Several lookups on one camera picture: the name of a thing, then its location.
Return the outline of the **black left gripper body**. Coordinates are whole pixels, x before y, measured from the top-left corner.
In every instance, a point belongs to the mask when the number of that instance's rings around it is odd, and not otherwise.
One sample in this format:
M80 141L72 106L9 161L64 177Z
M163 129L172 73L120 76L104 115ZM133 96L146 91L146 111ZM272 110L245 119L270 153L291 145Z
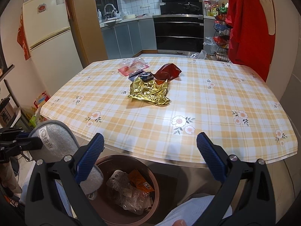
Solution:
M39 137L30 137L22 128L1 128L1 164L9 163L10 157L23 151L40 150L43 143Z

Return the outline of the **chrome kitchen faucet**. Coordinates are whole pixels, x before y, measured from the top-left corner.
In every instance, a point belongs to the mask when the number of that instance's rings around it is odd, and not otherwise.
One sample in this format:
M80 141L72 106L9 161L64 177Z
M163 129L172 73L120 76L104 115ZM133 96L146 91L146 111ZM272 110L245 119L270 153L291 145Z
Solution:
M106 4L104 6L105 20L113 19L117 17L117 9L113 4Z

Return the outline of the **colourful clutter on floor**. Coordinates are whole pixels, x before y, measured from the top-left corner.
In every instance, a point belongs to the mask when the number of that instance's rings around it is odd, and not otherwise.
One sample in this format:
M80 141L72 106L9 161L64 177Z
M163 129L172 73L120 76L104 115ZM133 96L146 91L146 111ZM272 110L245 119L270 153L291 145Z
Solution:
M30 127L35 128L38 124L47 120L44 116L42 116L41 109L48 100L49 95L46 91L44 91L35 99L33 106L31 106L29 109L24 109L24 113L29 121Z

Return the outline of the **dark red wrapper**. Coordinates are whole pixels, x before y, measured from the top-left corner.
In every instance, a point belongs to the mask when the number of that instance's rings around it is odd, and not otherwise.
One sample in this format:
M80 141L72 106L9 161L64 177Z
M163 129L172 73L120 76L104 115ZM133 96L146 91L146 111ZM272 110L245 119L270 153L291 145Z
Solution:
M171 81L177 78L182 71L173 63L164 64L154 77L159 81Z

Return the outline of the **wooden door frame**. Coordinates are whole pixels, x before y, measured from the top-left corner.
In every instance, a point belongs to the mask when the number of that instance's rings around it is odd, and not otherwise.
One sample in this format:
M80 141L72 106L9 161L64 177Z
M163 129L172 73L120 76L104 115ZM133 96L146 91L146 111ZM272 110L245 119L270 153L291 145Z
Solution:
M107 60L95 0L67 0L75 46L82 66Z

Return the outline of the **cream refrigerator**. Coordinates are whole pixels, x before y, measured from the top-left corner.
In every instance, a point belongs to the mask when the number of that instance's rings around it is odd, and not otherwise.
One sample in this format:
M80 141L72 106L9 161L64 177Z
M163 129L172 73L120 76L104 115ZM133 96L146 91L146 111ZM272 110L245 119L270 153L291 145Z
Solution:
M47 8L38 13L40 4ZM66 0L29 0L22 5L22 16L30 59L45 91L53 95L83 69Z

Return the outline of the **crushed blue can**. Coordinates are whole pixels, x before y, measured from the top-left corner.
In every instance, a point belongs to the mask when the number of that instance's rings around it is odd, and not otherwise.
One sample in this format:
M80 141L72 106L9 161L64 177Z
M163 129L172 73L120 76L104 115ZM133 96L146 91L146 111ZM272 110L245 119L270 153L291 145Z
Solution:
M128 79L134 82L137 78L141 79L143 82L148 82L154 79L154 75L150 71L139 70L137 72L131 73Z

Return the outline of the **grey lower kitchen cabinets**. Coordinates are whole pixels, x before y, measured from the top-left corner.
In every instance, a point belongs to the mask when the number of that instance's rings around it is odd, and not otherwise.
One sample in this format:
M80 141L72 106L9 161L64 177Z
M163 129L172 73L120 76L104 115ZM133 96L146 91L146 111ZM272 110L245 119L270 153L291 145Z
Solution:
M101 31L109 59L158 52L152 17L120 21L112 26L103 25Z

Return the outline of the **black oven stove unit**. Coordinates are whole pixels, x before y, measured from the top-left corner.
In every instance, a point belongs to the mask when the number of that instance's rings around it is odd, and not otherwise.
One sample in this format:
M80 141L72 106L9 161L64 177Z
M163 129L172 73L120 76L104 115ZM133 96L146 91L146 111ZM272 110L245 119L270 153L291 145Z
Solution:
M203 0L159 0L153 17L157 50L179 55L204 48Z

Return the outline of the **orange snack packet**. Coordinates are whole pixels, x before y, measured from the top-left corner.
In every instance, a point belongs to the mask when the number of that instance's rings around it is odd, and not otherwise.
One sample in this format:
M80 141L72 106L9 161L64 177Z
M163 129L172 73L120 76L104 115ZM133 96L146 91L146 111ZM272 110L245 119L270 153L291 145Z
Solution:
M142 192L150 193L155 191L137 169L128 174L128 179L135 185L137 189L141 190Z

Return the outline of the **red hanging apron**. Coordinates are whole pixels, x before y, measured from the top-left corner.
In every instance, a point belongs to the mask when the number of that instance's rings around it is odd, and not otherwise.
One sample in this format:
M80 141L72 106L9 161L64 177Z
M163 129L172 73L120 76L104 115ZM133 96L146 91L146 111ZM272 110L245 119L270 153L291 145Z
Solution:
M273 0L229 0L226 24L232 28L230 61L250 67L266 81L275 45Z

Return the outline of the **pink clear plastic package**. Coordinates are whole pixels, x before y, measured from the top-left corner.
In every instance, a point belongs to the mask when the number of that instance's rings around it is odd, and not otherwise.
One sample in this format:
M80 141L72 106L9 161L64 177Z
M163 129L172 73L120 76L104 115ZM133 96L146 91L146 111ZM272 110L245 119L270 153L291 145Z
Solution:
M118 71L123 76L130 76L134 73L139 72L140 70L149 68L149 66L150 65L140 57L125 58L121 60L120 68L118 69Z

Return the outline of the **brown trash bin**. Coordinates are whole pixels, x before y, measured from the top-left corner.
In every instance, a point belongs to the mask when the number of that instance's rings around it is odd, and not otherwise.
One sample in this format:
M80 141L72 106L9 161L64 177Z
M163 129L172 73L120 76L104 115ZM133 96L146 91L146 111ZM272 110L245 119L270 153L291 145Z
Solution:
M157 179L141 161L126 155L97 160L104 182L91 202L107 225L142 225L155 213L160 200Z

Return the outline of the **red fridge magnet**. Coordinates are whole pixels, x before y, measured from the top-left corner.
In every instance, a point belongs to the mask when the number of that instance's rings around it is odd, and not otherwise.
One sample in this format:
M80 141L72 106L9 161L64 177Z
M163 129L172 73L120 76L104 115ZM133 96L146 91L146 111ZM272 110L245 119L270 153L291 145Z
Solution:
M41 12L44 12L46 10L46 8L47 8L46 4L40 4L37 7L37 11L38 11L38 13L41 13Z

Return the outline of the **gold foil wrapper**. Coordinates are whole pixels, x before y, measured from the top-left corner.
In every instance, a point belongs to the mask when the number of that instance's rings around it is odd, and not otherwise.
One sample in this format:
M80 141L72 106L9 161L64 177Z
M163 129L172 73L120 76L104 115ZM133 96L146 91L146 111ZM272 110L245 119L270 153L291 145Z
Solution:
M136 78L130 85L128 98L154 105L167 105L170 103L170 99L166 96L167 91L168 81L158 84L155 80L144 82L141 78Z

